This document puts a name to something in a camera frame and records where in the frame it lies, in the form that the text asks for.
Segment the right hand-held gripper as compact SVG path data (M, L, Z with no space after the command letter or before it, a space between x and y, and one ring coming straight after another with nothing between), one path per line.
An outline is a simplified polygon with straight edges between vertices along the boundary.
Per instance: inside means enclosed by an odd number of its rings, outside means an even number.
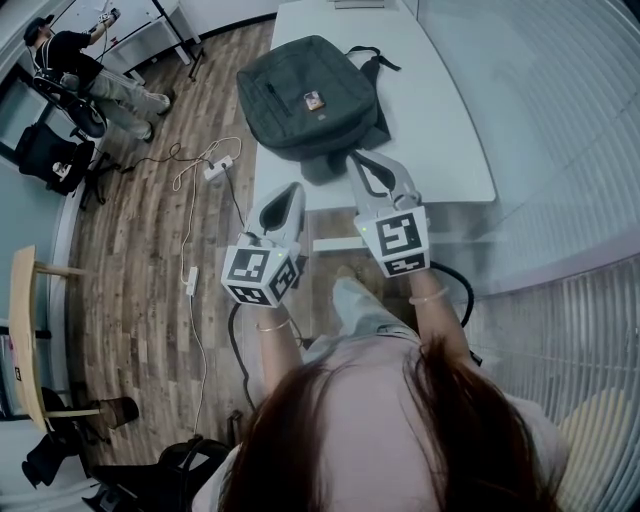
M430 266L428 218L408 170L379 152L358 150L346 158L357 215L354 225L387 278ZM374 197L364 169L388 192Z

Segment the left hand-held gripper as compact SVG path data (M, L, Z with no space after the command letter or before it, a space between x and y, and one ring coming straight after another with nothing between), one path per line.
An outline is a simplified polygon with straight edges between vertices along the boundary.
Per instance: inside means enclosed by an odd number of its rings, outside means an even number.
M253 206L248 231L227 248L221 277L237 303L277 308L298 286L305 208L306 194L299 182L272 190Z

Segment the dark grey backpack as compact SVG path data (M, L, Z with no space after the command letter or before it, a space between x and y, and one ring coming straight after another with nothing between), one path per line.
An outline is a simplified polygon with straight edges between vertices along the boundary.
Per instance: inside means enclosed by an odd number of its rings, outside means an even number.
M254 138L278 157L297 162L309 183L321 186L346 171L356 149L391 139L377 92L381 68L397 72L373 46L356 66L319 35L286 43L236 75L238 94Z

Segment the person's right forearm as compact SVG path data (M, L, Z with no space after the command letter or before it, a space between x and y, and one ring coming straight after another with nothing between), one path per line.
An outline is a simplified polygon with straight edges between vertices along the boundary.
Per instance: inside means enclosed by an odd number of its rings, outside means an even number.
M409 283L409 302L415 308L421 339L428 342L434 337L442 338L450 357L473 365L466 335L447 297L447 288L431 270L411 273Z

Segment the person's left forearm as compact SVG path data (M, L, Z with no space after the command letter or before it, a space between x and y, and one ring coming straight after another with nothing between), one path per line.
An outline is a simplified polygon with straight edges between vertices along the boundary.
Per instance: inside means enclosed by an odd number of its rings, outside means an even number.
M255 309L259 334L264 386L270 395L281 381L302 365L302 355L292 327L291 316L284 305Z

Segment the white table leg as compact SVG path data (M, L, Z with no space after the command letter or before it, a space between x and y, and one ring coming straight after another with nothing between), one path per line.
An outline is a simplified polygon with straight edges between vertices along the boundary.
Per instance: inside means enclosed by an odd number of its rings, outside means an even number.
M315 239L312 243L314 252L336 252L366 249L367 245L359 236Z

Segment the person's light jeans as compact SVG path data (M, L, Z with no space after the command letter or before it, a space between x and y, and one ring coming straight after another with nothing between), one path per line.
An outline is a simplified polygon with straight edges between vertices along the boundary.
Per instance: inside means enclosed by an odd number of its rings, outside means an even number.
M304 363L313 363L335 353L360 350L382 338L400 340L401 344L419 346L418 334L390 313L358 280L340 277L332 290L333 306L342 327L335 337L322 335L303 355Z

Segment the black metal stand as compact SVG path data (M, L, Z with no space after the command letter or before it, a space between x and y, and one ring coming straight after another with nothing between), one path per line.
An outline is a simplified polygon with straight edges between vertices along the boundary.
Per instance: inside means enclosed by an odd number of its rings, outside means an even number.
M205 52L191 16L183 7L181 0L151 0L151 2L159 14L159 23L167 33L172 49L189 68L188 79L195 83Z

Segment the person's pale pink shirt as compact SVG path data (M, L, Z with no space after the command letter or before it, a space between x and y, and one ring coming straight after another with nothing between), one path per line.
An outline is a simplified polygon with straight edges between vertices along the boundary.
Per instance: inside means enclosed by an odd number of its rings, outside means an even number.
M413 341L343 340L330 360L349 363L328 396L321 459L329 512L441 512L414 435L423 432L401 372Z

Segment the black office chair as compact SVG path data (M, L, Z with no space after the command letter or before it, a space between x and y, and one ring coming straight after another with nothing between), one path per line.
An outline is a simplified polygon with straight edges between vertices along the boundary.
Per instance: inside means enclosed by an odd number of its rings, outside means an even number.
M91 193L104 205L99 179L110 171L120 171L121 166L109 153L102 153L94 161L95 150L93 141L71 142L46 124L34 124L24 130L16 147L19 172L40 179L48 190L63 196L75 193L84 183L79 208L86 209Z

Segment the dark mesh bin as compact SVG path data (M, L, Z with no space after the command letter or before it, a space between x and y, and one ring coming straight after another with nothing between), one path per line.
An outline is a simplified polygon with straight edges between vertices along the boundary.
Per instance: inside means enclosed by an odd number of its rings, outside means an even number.
M101 417L111 430L116 430L139 418L139 408L131 397L100 400L99 405Z

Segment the wooden chair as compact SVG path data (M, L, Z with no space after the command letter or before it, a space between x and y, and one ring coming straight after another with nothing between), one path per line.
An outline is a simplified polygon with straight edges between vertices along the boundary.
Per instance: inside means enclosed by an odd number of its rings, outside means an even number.
M15 252L10 281L9 337L13 346L14 373L19 403L34 424L46 432L46 423L54 417L100 416L99 401L77 410L49 411L44 404L36 357L35 294L39 274L70 278L86 272L36 260L36 248L29 246Z

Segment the black bag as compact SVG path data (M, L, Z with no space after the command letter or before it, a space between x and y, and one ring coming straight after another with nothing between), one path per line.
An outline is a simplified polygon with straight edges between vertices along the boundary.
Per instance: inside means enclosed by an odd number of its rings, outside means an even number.
M196 436L166 448L155 464L96 466L99 489L84 503L92 512L191 512L229 453L225 444Z

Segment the black jacket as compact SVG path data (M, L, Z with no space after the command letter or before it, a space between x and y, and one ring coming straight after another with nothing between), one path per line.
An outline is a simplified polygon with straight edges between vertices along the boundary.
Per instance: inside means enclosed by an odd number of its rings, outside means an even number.
M90 440L84 417L54 417L46 423L46 434L22 462L21 468L29 483L37 488L40 484L50 486L62 463L69 458L78 458L85 476L87 460L84 444L95 444Z

